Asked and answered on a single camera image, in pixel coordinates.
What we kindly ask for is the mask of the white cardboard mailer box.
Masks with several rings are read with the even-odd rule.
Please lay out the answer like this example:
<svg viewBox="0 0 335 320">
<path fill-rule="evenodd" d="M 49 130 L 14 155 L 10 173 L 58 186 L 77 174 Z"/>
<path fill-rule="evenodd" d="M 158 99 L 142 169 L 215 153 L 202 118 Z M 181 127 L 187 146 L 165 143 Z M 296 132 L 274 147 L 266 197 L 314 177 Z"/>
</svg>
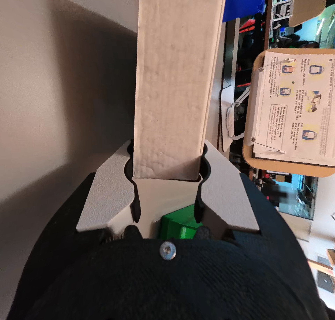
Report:
<svg viewBox="0 0 335 320">
<path fill-rule="evenodd" d="M 224 6 L 139 0 L 135 179 L 198 179 Z"/>
</svg>

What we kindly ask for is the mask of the blue plastic bin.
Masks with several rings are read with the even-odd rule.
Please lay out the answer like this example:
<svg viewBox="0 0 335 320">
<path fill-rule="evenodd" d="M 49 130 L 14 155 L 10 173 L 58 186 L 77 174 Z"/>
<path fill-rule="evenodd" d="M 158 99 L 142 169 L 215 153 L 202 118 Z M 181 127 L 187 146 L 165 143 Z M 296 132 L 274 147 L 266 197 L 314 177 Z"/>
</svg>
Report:
<svg viewBox="0 0 335 320">
<path fill-rule="evenodd" d="M 264 13 L 265 9 L 265 0 L 226 0 L 223 22 L 250 15 L 253 16 L 257 13 Z"/>
</svg>

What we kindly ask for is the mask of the wooden document stand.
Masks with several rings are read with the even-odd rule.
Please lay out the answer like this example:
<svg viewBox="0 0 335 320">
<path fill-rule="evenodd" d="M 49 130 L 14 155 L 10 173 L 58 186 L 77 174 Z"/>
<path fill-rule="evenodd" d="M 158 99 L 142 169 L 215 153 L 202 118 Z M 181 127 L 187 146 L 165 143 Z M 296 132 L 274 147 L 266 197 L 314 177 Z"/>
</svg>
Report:
<svg viewBox="0 0 335 320">
<path fill-rule="evenodd" d="M 320 15 L 326 8 L 326 0 L 283 0 L 273 4 L 271 23 L 274 29 L 278 23 L 296 27 Z"/>
</svg>

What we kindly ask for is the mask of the printed instruction sheet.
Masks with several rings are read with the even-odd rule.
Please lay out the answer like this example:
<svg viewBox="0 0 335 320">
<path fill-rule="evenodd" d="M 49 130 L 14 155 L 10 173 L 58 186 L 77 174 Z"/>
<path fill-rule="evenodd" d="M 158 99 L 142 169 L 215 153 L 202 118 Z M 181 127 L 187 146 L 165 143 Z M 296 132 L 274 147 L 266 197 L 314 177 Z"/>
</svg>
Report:
<svg viewBox="0 0 335 320">
<path fill-rule="evenodd" d="M 334 51 L 266 51 L 261 69 L 253 157 L 334 167 Z"/>
</svg>

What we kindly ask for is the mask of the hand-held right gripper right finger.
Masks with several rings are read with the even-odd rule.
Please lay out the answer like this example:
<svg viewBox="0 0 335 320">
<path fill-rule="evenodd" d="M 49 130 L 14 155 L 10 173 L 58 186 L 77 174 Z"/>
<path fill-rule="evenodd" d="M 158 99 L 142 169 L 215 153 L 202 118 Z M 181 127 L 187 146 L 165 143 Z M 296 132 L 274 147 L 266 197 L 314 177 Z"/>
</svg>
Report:
<svg viewBox="0 0 335 320">
<path fill-rule="evenodd" d="M 228 230 L 260 231 L 241 173 L 207 140 L 204 141 L 200 175 L 202 180 L 194 204 L 197 223 L 208 227 L 213 235 L 224 235 Z"/>
</svg>

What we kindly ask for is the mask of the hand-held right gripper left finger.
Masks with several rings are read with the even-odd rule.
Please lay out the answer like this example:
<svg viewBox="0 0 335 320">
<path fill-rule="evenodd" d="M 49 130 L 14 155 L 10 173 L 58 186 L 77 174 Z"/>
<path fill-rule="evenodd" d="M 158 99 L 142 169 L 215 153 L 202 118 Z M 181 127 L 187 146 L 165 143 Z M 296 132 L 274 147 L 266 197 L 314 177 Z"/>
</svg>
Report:
<svg viewBox="0 0 335 320">
<path fill-rule="evenodd" d="M 126 141 L 96 171 L 82 213 L 78 232 L 108 229 L 122 233 L 138 222 L 141 206 L 133 175 L 133 141 Z"/>
</svg>

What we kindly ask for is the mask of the instruction sheet on stand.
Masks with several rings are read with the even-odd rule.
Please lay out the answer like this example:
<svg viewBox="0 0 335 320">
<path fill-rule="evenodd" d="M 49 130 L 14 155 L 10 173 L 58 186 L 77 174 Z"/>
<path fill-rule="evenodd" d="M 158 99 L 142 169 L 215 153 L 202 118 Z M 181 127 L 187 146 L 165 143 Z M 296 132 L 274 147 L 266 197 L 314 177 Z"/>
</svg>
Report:
<svg viewBox="0 0 335 320">
<path fill-rule="evenodd" d="M 315 51 L 317 54 L 329 54 L 334 51 L 334 49 L 270 49 L 266 51 L 277 53 L 288 52 L 289 54 L 296 54 L 298 52 L 312 53 L 312 51 Z M 260 70 L 262 70 L 261 68 L 263 66 L 266 51 L 263 51 L 260 55 L 258 55 L 254 61 L 250 86 L 247 87 L 246 91 L 240 96 L 240 98 L 231 104 L 230 108 L 228 109 L 227 122 L 226 124 L 223 124 L 227 127 L 228 130 L 228 145 L 230 145 L 234 139 L 242 138 L 243 157 L 245 161 L 254 168 L 283 171 L 313 177 L 327 177 L 333 175 L 334 167 L 258 159 L 253 157 L 253 138 L 251 138 L 251 134 L 255 122 L 256 94 L 259 78 L 258 73 Z"/>
</svg>

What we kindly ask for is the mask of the green plastic bin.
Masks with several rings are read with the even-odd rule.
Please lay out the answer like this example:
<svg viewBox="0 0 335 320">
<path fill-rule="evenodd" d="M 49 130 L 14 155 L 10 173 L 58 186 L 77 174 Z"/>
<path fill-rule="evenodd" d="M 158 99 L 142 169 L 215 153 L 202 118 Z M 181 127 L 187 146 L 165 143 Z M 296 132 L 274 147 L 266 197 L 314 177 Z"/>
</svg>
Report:
<svg viewBox="0 0 335 320">
<path fill-rule="evenodd" d="M 194 217 L 194 204 L 163 215 L 160 220 L 158 238 L 193 239 L 196 231 L 202 226 Z"/>
</svg>

